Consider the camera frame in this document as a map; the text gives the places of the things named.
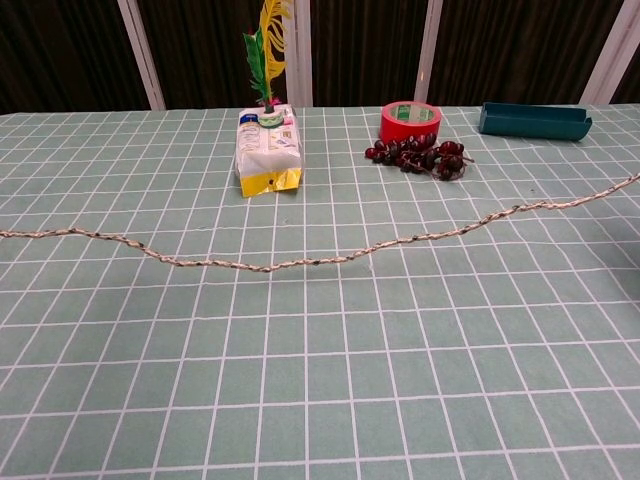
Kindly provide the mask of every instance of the red tape roll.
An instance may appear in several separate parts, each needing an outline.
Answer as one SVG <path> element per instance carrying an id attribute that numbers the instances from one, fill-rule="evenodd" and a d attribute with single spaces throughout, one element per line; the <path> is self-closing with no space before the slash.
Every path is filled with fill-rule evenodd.
<path id="1" fill-rule="evenodd" d="M 440 110 L 426 103 L 391 103 L 382 109 L 380 140 L 389 143 L 391 140 L 404 140 L 411 135 L 438 135 L 441 118 Z"/>

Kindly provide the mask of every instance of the teal plastic box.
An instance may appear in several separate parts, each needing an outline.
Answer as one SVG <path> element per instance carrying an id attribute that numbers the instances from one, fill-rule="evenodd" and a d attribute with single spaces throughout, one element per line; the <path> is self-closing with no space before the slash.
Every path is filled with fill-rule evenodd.
<path id="1" fill-rule="evenodd" d="M 584 108 L 485 102 L 479 130 L 487 135 L 578 141 L 591 124 Z"/>

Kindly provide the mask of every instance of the rope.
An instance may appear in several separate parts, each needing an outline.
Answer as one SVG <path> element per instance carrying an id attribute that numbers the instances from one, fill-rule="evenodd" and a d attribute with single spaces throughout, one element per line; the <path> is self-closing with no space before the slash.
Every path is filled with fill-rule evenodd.
<path id="1" fill-rule="evenodd" d="M 248 263 L 241 262 L 229 262 L 226 260 L 217 260 L 217 259 L 204 259 L 204 260 L 179 260 L 176 257 L 172 257 L 170 255 L 164 255 L 159 253 L 143 243 L 132 240 L 124 235 L 120 235 L 118 233 L 98 233 L 92 232 L 89 230 L 85 230 L 83 228 L 63 228 L 59 230 L 45 230 L 40 232 L 20 232 L 13 230 L 0 230 L 0 237 L 4 238 L 47 238 L 47 237 L 62 237 L 65 235 L 84 235 L 89 238 L 96 238 L 100 240 L 113 240 L 114 242 L 124 243 L 128 247 L 131 247 L 136 250 L 140 250 L 145 255 L 148 255 L 162 263 L 168 263 L 170 265 L 174 265 L 176 267 L 223 267 L 223 268 L 235 268 L 239 270 L 247 270 L 250 272 L 259 272 L 259 273 L 269 273 L 275 272 L 277 270 L 281 270 L 284 268 L 298 267 L 302 265 L 327 265 L 327 264 L 338 264 L 338 263 L 346 263 L 356 260 L 360 257 L 364 257 L 365 255 L 371 255 L 372 253 L 377 252 L 378 250 L 382 250 L 384 248 L 394 247 L 396 245 L 404 245 L 414 242 L 422 242 L 426 240 L 440 240 L 442 238 L 454 237 L 459 235 L 464 235 L 465 233 L 471 232 L 472 230 L 477 230 L 480 227 L 483 227 L 495 220 L 499 220 L 501 218 L 506 218 L 514 213 L 518 212 L 528 212 L 531 210 L 564 210 L 567 208 L 574 208 L 580 205 L 584 205 L 585 203 L 592 202 L 594 200 L 598 200 L 601 198 L 605 198 L 611 195 L 618 190 L 621 190 L 632 183 L 638 181 L 640 179 L 640 173 L 637 173 L 625 181 L 614 185 L 607 190 L 604 190 L 600 193 L 594 193 L 588 197 L 577 198 L 572 200 L 571 202 L 566 203 L 551 203 L 547 201 L 539 201 L 532 204 L 524 204 L 524 205 L 514 205 L 513 207 L 503 210 L 502 212 L 491 213 L 486 217 L 478 220 L 476 223 L 472 223 L 465 227 L 457 228 L 455 230 L 451 230 L 449 232 L 440 232 L 440 233 L 423 233 L 420 235 L 413 235 L 411 237 L 403 237 L 397 238 L 395 240 L 390 240 L 387 242 L 376 243 L 371 247 L 362 248 L 353 252 L 351 255 L 347 256 L 338 256 L 331 258 L 300 258 L 297 260 L 290 260 L 282 263 L 277 263 L 275 265 L 251 265 Z"/>

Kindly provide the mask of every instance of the yellow package bottom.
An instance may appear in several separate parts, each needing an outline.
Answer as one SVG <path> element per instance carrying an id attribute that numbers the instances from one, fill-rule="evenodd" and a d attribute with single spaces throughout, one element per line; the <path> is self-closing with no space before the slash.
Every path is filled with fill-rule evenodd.
<path id="1" fill-rule="evenodd" d="M 297 188 L 302 176 L 301 168 L 289 168 L 280 172 L 267 172 L 240 179 L 242 195 L 252 197 L 261 193 Z"/>

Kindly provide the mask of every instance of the fake grapes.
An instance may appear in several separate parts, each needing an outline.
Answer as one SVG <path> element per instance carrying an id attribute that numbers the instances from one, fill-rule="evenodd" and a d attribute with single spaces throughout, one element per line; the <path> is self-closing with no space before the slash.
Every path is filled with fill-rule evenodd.
<path id="1" fill-rule="evenodd" d="M 403 172 L 430 173 L 442 181 L 456 180 L 464 174 L 466 162 L 471 158 L 463 156 L 464 145 L 456 142 L 443 142 L 436 146 L 436 136 L 419 135 L 400 142 L 392 140 L 385 144 L 378 140 L 364 152 L 374 163 L 395 165 Z"/>

